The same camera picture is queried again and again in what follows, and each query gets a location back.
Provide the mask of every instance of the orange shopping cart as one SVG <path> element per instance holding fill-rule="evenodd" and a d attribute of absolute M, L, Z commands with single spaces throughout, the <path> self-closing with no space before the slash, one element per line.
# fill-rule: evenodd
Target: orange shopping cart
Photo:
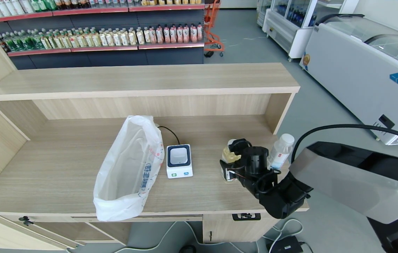
<path fill-rule="evenodd" d="M 211 29 L 215 26 L 216 17 L 221 6 L 221 0 L 209 0 L 205 1 L 207 4 L 205 9 L 204 19 L 204 32 L 205 32 L 205 48 L 204 51 L 220 51 L 220 56 L 224 56 L 224 44 L 220 41 L 219 36 L 211 32 Z"/>

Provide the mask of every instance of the white plastic bag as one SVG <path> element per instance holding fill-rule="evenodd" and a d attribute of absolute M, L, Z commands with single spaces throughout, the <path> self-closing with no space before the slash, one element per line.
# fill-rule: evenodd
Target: white plastic bag
<path fill-rule="evenodd" d="M 122 221 L 138 216 L 164 157 L 154 117 L 127 117 L 97 174 L 93 191 L 97 219 Z"/>

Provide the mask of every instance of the freezer handle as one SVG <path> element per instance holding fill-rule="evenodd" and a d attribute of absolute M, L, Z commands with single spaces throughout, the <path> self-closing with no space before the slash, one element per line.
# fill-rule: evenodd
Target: freezer handle
<path fill-rule="evenodd" d="M 363 18 L 364 15 L 363 14 L 330 14 L 327 16 L 323 16 L 321 19 L 319 19 L 319 21 L 316 22 L 316 25 L 318 26 L 321 23 L 324 23 L 325 21 L 327 21 L 328 19 L 334 18 L 334 17 L 342 17 L 342 18 L 352 18 L 352 17 L 361 17 Z"/>

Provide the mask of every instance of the white scanner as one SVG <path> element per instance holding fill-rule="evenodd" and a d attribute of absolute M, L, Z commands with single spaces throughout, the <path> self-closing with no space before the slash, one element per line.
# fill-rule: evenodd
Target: white scanner
<path fill-rule="evenodd" d="M 193 176 L 191 146 L 189 144 L 167 146 L 166 150 L 168 178 Z"/>

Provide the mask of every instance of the gray floor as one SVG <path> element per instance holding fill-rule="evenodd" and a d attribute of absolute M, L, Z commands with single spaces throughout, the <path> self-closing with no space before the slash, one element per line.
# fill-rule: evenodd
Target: gray floor
<path fill-rule="evenodd" d="M 256 25 L 256 12 L 253 10 L 223 10 L 219 13 L 214 32 L 226 42 L 224 57 L 215 54 L 205 63 L 260 63 L 280 62 L 288 69 L 301 85 L 300 92 L 294 101 L 280 128 L 280 134 L 290 133 L 296 138 L 321 125 L 337 123 L 358 123 L 338 101 L 330 96 L 313 78 L 301 70 L 298 61 L 287 62 L 286 53 L 271 39 L 265 38 L 260 27 Z M 398 156 L 398 146 L 384 146 L 374 140 L 372 135 L 362 130 L 328 130 L 314 133 L 303 141 L 302 147 L 315 141 L 333 141 L 365 149 L 372 149 Z M 361 214 L 340 205 L 334 200 L 318 192 L 312 192 L 308 200 L 310 210 L 294 213 L 291 217 L 302 221 L 305 229 L 298 235 L 300 240 L 311 245 L 315 253 L 382 253 L 377 237 L 369 226 L 367 219 Z M 132 226 L 130 247 L 149 248 L 155 246 L 171 223 L 138 223 Z M 290 224 L 287 231 L 298 228 Z M 196 234 L 202 234 L 201 224 L 193 222 Z M 266 234 L 275 237 L 271 230 Z M 196 245 L 194 236 L 186 224 L 175 224 L 162 244 L 153 253 L 177 253 L 181 246 Z M 267 250 L 265 240 L 258 241 L 260 252 Z M 246 253 L 257 252 L 255 243 L 236 243 Z M 87 245 L 72 250 L 75 253 L 113 253 L 120 245 Z M 199 253 L 237 252 L 229 244 L 217 246 L 199 246 Z M 1 250 L 0 253 L 17 253 L 19 250 Z"/>

